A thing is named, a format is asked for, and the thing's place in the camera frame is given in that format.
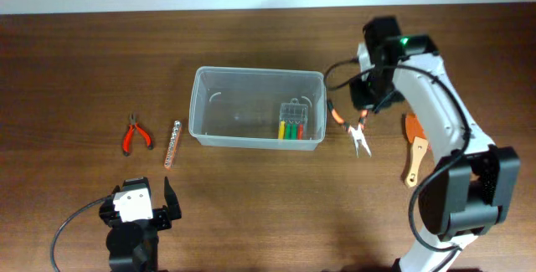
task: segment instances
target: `orange handled pliers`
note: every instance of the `orange handled pliers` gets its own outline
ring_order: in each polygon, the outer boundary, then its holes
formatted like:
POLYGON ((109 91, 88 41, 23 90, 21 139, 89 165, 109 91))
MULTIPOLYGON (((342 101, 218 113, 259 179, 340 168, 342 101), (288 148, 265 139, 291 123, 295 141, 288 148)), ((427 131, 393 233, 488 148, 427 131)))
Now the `orange handled pliers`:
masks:
POLYGON ((137 124, 136 117, 134 116, 134 114, 131 114, 130 121, 131 124, 128 125, 128 132, 125 135, 125 139, 123 139, 123 155, 129 156, 131 154, 131 141, 135 130, 139 131, 140 134, 142 134, 143 138, 145 138, 145 142, 147 143, 147 148, 149 150, 152 150, 151 137, 137 124))

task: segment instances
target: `clear plastic box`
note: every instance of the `clear plastic box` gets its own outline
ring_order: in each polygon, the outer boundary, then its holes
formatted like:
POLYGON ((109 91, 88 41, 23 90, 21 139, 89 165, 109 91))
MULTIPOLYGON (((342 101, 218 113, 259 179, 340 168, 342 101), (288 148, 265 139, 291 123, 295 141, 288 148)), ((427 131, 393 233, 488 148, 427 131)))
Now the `clear plastic box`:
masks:
POLYGON ((326 132, 323 74, 201 67, 193 82, 188 130, 204 146, 312 151, 326 132), (308 105, 302 140, 279 140, 281 104, 308 105))

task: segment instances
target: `orange scraper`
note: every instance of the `orange scraper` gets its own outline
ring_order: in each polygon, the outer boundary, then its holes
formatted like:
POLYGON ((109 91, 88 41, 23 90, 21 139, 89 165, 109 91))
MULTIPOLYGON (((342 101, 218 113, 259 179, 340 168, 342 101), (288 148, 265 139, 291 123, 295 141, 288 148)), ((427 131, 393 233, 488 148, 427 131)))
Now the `orange scraper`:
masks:
POLYGON ((415 114, 405 116, 405 134, 411 143, 410 169, 405 176, 405 186, 413 187, 417 184, 419 176, 419 166, 422 158, 428 149, 428 141, 425 132, 420 126, 419 120, 415 114))

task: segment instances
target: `yellow marker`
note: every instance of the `yellow marker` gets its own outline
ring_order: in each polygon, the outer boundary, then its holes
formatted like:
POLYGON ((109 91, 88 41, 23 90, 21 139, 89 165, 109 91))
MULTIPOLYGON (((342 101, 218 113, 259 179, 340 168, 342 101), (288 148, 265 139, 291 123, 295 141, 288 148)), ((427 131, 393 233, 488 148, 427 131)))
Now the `yellow marker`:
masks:
POLYGON ((279 133, 277 134, 277 139, 285 138, 285 122, 282 121, 279 123, 279 133))

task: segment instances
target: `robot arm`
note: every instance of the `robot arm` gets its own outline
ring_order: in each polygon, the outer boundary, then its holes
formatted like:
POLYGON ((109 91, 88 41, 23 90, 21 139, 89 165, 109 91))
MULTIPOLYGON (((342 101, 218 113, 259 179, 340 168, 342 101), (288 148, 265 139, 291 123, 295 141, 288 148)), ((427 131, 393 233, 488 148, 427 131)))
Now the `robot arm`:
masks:
POLYGON ((465 139, 469 140, 454 166, 416 192, 425 225, 419 236, 429 246, 415 241, 394 266, 395 271, 446 271, 459 250, 506 218, 518 175, 518 157, 511 147, 497 148, 471 117, 428 36, 402 36, 394 18, 376 18, 363 31, 365 44, 359 45, 358 58, 361 72, 368 70, 368 74, 350 83, 354 106, 379 111, 378 104, 389 106, 406 98, 423 126, 438 169, 462 148, 465 139), (464 128, 460 111, 470 131, 464 128), (472 174, 478 179, 471 181, 472 174), (453 245, 458 250, 438 252, 430 248, 453 245))

